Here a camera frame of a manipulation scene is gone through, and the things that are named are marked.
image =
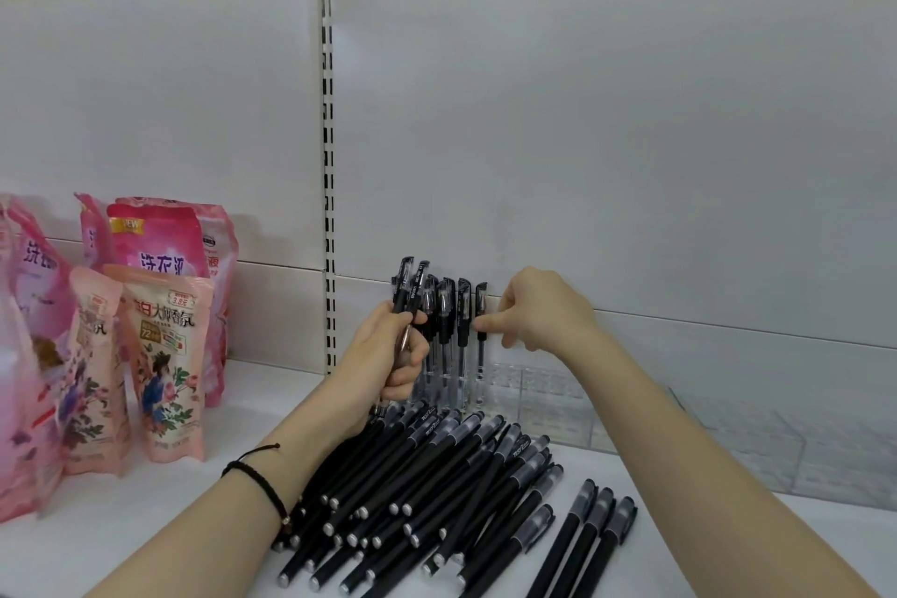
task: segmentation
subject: pile of pens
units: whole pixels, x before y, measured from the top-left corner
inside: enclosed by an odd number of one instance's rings
[[[428,274],[428,262],[416,270],[413,263],[412,257],[403,259],[394,278],[393,311],[421,309],[428,315],[420,330],[431,342],[431,355],[420,383],[405,404],[373,408],[364,430],[339,445],[309,480],[291,513],[291,534],[272,544],[274,550],[293,551],[277,577],[283,588],[307,570],[311,590],[320,591],[356,561],[340,592],[349,596],[370,584],[364,595],[379,598],[421,562],[427,577],[451,563],[461,568],[461,595],[480,598],[555,521],[544,501],[563,467],[552,461],[551,438],[523,434],[519,424],[501,416],[464,413],[471,391],[474,403],[483,404],[484,336],[473,388],[465,358],[472,310],[485,312],[486,284],[477,286],[472,300],[466,279],[437,280]],[[408,333],[397,342],[398,352]],[[606,563],[612,548],[605,543],[622,543],[638,509],[630,498],[615,505],[611,490],[597,496],[596,490],[591,480],[583,485],[527,598],[544,598],[583,519],[550,598],[568,598],[574,586],[576,598],[590,595],[583,591],[591,575],[592,588],[597,585],[603,565],[593,564]],[[598,536],[598,550],[576,584]]]
[[[472,292],[467,279],[439,279],[427,273],[429,262],[420,261],[416,271],[413,264],[413,256],[402,259],[398,275],[392,277],[393,312],[421,310],[427,315],[426,323],[417,329],[430,343],[430,354],[423,362],[411,399],[459,411],[464,411],[470,401],[482,407],[485,333],[477,334],[477,377],[473,384],[467,375],[467,356],[471,321],[486,312],[486,282]]]

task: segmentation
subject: black braided bracelet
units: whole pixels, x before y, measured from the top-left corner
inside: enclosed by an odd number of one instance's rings
[[[250,465],[246,465],[242,461],[250,454],[255,454],[256,452],[263,452],[267,449],[280,449],[280,443],[275,442],[274,445],[264,445],[264,446],[256,447],[255,449],[250,449],[248,452],[243,454],[236,461],[231,461],[230,463],[228,463],[227,466],[224,468],[224,471],[221,473],[221,477],[223,478],[231,470],[242,470],[243,472],[245,472],[250,478],[252,478],[256,482],[256,484],[260,488],[262,488],[264,493],[271,500],[271,503],[274,505],[275,509],[277,510],[277,514],[280,515],[280,518],[281,518],[281,525],[282,525],[281,532],[283,534],[292,534],[292,518],[290,518],[290,513],[287,511],[286,506],[284,505],[284,502],[281,501],[281,498],[277,496],[277,492],[275,492],[275,489],[271,486],[271,483],[268,482],[266,479],[264,479],[264,477],[262,476],[262,474],[260,472],[258,472],[258,470],[256,470],[255,468],[253,468]]]

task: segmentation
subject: acrylic display rack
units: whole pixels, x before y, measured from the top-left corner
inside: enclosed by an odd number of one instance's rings
[[[487,414],[559,444],[616,453],[570,372],[494,365],[485,379]],[[897,511],[897,420],[771,410],[670,387],[667,396],[771,491]]]

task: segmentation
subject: left hand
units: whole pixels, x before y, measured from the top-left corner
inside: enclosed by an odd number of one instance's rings
[[[349,400],[354,415],[355,434],[364,426],[371,404],[377,400],[406,400],[420,365],[430,352],[430,344],[412,328],[408,346],[396,356],[398,340],[411,323],[410,313],[392,314],[392,303],[377,306],[358,327],[334,372],[327,379],[339,386],[343,400]],[[414,323],[423,324],[427,315],[418,312]]]

